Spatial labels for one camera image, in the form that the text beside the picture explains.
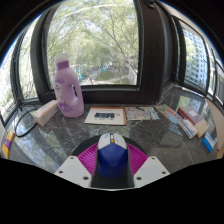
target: marble countertop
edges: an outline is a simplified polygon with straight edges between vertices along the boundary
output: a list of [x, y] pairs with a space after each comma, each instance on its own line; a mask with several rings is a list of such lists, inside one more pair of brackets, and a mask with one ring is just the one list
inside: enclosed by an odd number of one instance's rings
[[[191, 105], [209, 123], [208, 132], [217, 138], [214, 120], [204, 98], [174, 88], [160, 104], [166, 104], [175, 111], [180, 106]], [[148, 156], [156, 156], [170, 173], [217, 158], [217, 144], [209, 152], [202, 138], [195, 136], [190, 140], [179, 125], [172, 124], [159, 112], [160, 120], [127, 121], [126, 126], [85, 124], [91, 106], [85, 105], [84, 114], [77, 119], [66, 118], [58, 111], [44, 127], [36, 125], [25, 137], [15, 137], [9, 159], [54, 173], [79, 144], [105, 133], [118, 133], [134, 140]], [[32, 124], [33, 119], [27, 115], [18, 131], [24, 132]], [[13, 118], [6, 129], [13, 130]]]

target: small white container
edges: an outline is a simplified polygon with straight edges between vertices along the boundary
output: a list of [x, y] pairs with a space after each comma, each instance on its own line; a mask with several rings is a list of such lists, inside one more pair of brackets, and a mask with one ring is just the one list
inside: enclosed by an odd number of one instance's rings
[[44, 126], [59, 110], [58, 101], [52, 100], [33, 113], [33, 118], [41, 126]]

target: building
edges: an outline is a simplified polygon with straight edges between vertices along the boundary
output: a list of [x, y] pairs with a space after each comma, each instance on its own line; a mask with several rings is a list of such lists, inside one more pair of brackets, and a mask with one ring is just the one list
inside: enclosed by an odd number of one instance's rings
[[190, 85], [196, 85], [205, 89], [207, 82], [207, 57], [204, 43], [201, 38], [184, 28], [183, 32], [187, 48], [185, 81]]

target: pink bottle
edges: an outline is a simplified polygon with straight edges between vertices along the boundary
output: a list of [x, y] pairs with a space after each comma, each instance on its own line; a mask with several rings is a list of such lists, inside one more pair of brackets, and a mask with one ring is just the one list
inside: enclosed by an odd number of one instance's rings
[[59, 54], [54, 61], [57, 65], [54, 92], [59, 108], [65, 117], [80, 117], [84, 113], [82, 90], [75, 72], [69, 66], [69, 54]]

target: bottle cap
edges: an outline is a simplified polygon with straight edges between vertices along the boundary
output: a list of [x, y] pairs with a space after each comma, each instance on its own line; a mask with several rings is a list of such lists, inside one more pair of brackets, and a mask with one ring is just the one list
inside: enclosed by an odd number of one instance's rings
[[69, 58], [70, 58], [70, 55], [68, 53], [58, 54], [54, 57], [54, 62], [57, 64], [63, 61], [68, 61]]

